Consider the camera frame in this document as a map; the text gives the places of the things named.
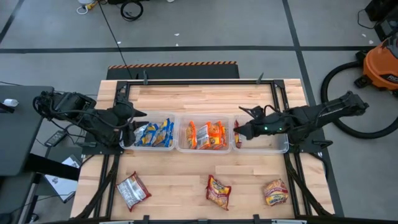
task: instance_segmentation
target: clear plastic bin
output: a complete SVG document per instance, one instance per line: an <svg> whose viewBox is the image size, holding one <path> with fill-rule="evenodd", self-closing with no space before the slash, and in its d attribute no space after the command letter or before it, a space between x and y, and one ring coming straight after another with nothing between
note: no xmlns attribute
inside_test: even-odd
<svg viewBox="0 0 398 224"><path fill-rule="evenodd" d="M174 139L176 142L175 147L180 152L187 153L212 153L212 154L226 154L231 152L232 146L230 143L231 139L231 118L228 115L223 114L181 114L178 116L176 127L177 134ZM221 121L221 124L225 127L225 138L226 138L226 146L221 149L213 150L213 149L190 149L188 147L188 141L185 135L185 130L187 129L189 122L193 121L196 129L201 128L206 124L206 122L210 121L211 123L215 123L217 121Z"/></svg>
<svg viewBox="0 0 398 224"><path fill-rule="evenodd" d="M170 122L174 123L173 128L173 143L170 147L150 147L150 146L123 146L121 142L121 147L123 149L130 149L130 150L145 150L145 151L171 151L175 147L175 137L177 135L177 128L176 128L176 115L171 112L151 112L151 111L143 111L147 114L144 117L135 117L134 121L149 121L151 123L156 123L158 126L163 123L167 118L170 118Z"/></svg>
<svg viewBox="0 0 398 224"><path fill-rule="evenodd" d="M248 114L235 115L231 120L230 126L234 128L235 120L238 121L239 125L242 126L248 121L253 119ZM285 153L289 150L289 140L287 134L276 134L273 136L260 135L251 140L246 140L246 137L241 135L242 146L236 147L235 140L232 141L232 147L235 151L243 153L257 153L257 154L275 154Z"/></svg>

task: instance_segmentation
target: snack bag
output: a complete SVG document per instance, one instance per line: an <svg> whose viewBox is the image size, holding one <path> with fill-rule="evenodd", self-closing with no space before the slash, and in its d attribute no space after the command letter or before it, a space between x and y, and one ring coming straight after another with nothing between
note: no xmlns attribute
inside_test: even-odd
<svg viewBox="0 0 398 224"><path fill-rule="evenodd" d="M185 130L185 137L188 141L188 147L190 149L196 149L198 142L197 142L197 131L193 121L189 122L187 129Z"/></svg>
<svg viewBox="0 0 398 224"><path fill-rule="evenodd" d="M228 211L228 200L232 189L231 186L224 186L212 175L209 175L206 189L206 199L211 200L221 208Z"/></svg>
<svg viewBox="0 0 398 224"><path fill-rule="evenodd" d="M211 127L211 122L207 122L203 127L197 130L197 149L208 149L210 144L209 130Z"/></svg>
<svg viewBox="0 0 398 224"><path fill-rule="evenodd" d="M285 183L281 179L278 179L266 184L264 187L264 196L267 204L274 206L280 203L285 203L289 193L286 189Z"/></svg>
<svg viewBox="0 0 398 224"><path fill-rule="evenodd" d="M147 127L148 124L145 124L134 130L134 135L136 136L136 141L134 142L135 146L139 146L139 141L141 140L141 137L144 135L144 131Z"/></svg>
<svg viewBox="0 0 398 224"><path fill-rule="evenodd" d="M226 135L225 135L225 127L221 126L221 143L223 146L226 146Z"/></svg>
<svg viewBox="0 0 398 224"><path fill-rule="evenodd" d="M156 131L155 137L152 139L152 146L159 147L164 146L167 134L170 129L170 119L166 119L160 125L159 129Z"/></svg>
<svg viewBox="0 0 398 224"><path fill-rule="evenodd" d="M234 123L234 127L235 127L235 128L239 127L239 123L238 123L238 121L236 121L236 120L235 120L235 123ZM235 137L235 145L236 145L236 147L237 147L238 149L240 149L240 148L242 147L242 139L241 139L241 136L240 136L239 133L234 132L234 137Z"/></svg>
<svg viewBox="0 0 398 224"><path fill-rule="evenodd" d="M223 126L221 125L221 121L218 121L213 125L209 125L209 127L210 128L208 132L210 137L211 148L215 150L221 149L223 147L222 134L221 134L221 128Z"/></svg>
<svg viewBox="0 0 398 224"><path fill-rule="evenodd" d="M152 196L148 192L136 172L134 172L131 176L122 181L120 184L117 184L116 187L118 188L119 193L122 195L124 201L126 202L130 212L133 206Z"/></svg>
<svg viewBox="0 0 398 224"><path fill-rule="evenodd" d="M157 124L149 123L144 131L144 135L138 142L138 146L151 146L152 139L154 138L156 131L158 130Z"/></svg>
<svg viewBox="0 0 398 224"><path fill-rule="evenodd" d="M174 123L172 122L170 124L169 132L167 134L164 147L170 147L173 144L173 128L174 128Z"/></svg>

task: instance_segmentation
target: orange and black striped tape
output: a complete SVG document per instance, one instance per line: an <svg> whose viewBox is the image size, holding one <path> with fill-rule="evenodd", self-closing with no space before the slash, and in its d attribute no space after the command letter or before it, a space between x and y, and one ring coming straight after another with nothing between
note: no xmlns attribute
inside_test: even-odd
<svg viewBox="0 0 398 224"><path fill-rule="evenodd" d="M151 63L128 65L128 68L149 68L149 67L169 67L169 66L191 66L191 65L234 65L236 62L185 62L185 63ZM112 65L108 69L126 68L125 65Z"/></svg>

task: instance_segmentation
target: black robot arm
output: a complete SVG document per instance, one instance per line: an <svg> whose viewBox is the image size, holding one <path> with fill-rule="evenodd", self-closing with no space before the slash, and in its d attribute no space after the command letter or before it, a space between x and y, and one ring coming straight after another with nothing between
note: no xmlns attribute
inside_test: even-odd
<svg viewBox="0 0 398 224"><path fill-rule="evenodd" d="M69 121L84 129L107 147L118 147L121 133L124 145L130 146L135 141L134 130L145 124L131 121L146 114L135 110L123 96L118 93L112 108L97 110L96 101L80 93L43 91L34 98L33 107L44 118Z"/></svg>
<svg viewBox="0 0 398 224"><path fill-rule="evenodd" d="M357 94L349 91L327 103L316 106L299 106L284 112L276 111L268 116L265 114L265 108L260 106L253 109L241 108L253 119L243 126L234 128L234 131L246 136L248 140L262 134L286 133L289 136L289 142L297 144L311 132L341 117L362 115L367 107L369 105L364 103Z"/></svg>

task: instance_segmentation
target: butcher block tabletop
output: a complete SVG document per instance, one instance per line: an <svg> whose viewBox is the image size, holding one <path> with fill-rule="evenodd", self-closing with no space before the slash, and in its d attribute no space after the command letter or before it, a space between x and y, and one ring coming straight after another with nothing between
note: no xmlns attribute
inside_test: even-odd
<svg viewBox="0 0 398 224"><path fill-rule="evenodd" d="M289 106L306 105L300 80L284 81ZM97 109L112 107L116 83L116 80L101 82ZM269 85L134 85L129 100L142 111L196 114L241 114L238 106L273 105ZM333 213L322 162L308 154L301 154L301 160L307 187L321 205ZM71 217L78 215L96 192L102 162L103 156L94 156L81 168ZM149 215L151 220L252 219L254 214L259 214L260 218L294 218L290 196L286 203L270 207L262 193L264 184L275 179L282 179L289 189L282 154L266 156L232 151L214 155L182 153L175 149L169 152L125 150L120 157L116 183L134 171L152 196L130 212L116 190L112 220L142 220L144 215ZM222 184L232 186L229 211L206 199L209 174ZM296 191L303 214L303 200L297 186ZM105 192L100 215L105 214L107 201L108 192Z"/></svg>

